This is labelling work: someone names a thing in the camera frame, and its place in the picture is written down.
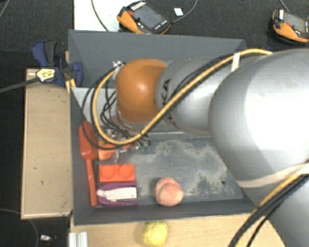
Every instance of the black mat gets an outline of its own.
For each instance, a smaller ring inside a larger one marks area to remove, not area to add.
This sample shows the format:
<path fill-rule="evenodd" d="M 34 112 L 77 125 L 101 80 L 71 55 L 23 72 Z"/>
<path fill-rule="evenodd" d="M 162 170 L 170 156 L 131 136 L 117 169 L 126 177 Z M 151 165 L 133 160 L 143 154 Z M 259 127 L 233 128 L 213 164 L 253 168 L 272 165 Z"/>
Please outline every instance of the black mat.
<path fill-rule="evenodd" d="M 187 12 L 194 0 L 147 0 L 175 19 L 173 9 Z M 308 0 L 284 0 L 288 8 L 306 17 Z M 0 1 L 0 11 L 5 1 Z M 195 10 L 174 24 L 169 34 L 244 39 L 248 47 L 281 50 L 295 46 L 277 41 L 268 26 L 279 0 L 199 0 Z M 25 69 L 37 65 L 30 47 L 39 40 L 55 40 L 67 49 L 67 30 L 73 28 L 73 0 L 11 0 L 0 19 L 0 87 L 25 78 Z M 20 209 L 23 149 L 22 89 L 0 95 L 0 208 Z M 51 234 L 51 246 L 66 244 L 67 218 L 36 221 L 39 234 Z M 0 246 L 33 246 L 32 226 L 14 214 L 0 213 Z"/>

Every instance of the peach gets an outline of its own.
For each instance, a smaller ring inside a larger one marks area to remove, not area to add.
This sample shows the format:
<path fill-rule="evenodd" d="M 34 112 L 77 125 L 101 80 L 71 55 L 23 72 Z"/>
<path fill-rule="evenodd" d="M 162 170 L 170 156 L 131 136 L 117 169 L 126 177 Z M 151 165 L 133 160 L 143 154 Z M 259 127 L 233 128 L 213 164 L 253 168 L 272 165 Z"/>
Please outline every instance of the peach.
<path fill-rule="evenodd" d="M 170 177 L 160 179 L 156 184 L 154 193 L 157 202 L 168 207 L 179 204 L 184 196 L 179 183 Z"/>

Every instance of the orange and black device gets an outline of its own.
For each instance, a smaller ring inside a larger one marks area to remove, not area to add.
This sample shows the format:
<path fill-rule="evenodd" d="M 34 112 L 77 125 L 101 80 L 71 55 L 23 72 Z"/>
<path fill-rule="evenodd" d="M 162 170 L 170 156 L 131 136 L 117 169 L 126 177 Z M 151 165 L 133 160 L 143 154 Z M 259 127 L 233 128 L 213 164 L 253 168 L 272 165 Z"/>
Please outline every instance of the orange and black device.
<path fill-rule="evenodd" d="M 272 24 L 280 40 L 291 43 L 309 41 L 309 22 L 284 9 L 276 9 L 272 14 Z"/>
<path fill-rule="evenodd" d="M 123 7 L 117 16 L 121 25 L 139 34 L 164 34 L 171 21 L 156 12 L 144 0 Z"/>

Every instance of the lemon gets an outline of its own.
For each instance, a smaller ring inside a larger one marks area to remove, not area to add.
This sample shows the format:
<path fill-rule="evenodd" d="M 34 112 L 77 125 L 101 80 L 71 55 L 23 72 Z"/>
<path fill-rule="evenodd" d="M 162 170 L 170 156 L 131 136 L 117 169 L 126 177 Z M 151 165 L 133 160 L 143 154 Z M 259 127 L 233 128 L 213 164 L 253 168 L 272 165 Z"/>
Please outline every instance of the lemon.
<path fill-rule="evenodd" d="M 149 247 L 161 247 L 168 237 L 168 225 L 163 221 L 148 221 L 142 232 L 142 241 Z"/>

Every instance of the gray bin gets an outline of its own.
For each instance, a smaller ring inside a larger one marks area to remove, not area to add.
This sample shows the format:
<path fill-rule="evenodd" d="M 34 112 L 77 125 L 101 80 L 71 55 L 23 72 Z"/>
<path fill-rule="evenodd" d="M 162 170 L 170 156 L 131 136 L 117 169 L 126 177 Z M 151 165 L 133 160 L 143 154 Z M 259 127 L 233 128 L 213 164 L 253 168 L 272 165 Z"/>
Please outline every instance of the gray bin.
<path fill-rule="evenodd" d="M 246 48 L 243 40 L 236 39 L 75 30 L 69 31 L 68 39 L 70 63 L 81 61 L 84 68 L 82 86 L 85 88 L 111 69 L 112 61 L 127 62 L 144 57 L 161 60 L 216 58 Z M 148 152 L 122 155 L 121 163 L 135 165 L 139 206 L 91 207 L 87 170 L 80 155 L 78 137 L 78 127 L 82 123 L 80 101 L 85 91 L 79 88 L 71 93 L 73 215 L 76 225 L 232 215 L 254 209 L 253 203 L 226 169 L 209 136 L 171 133 L 153 135 Z M 160 206 L 154 199 L 156 181 L 164 176 L 176 179 L 184 190 L 185 197 L 178 206 Z"/>

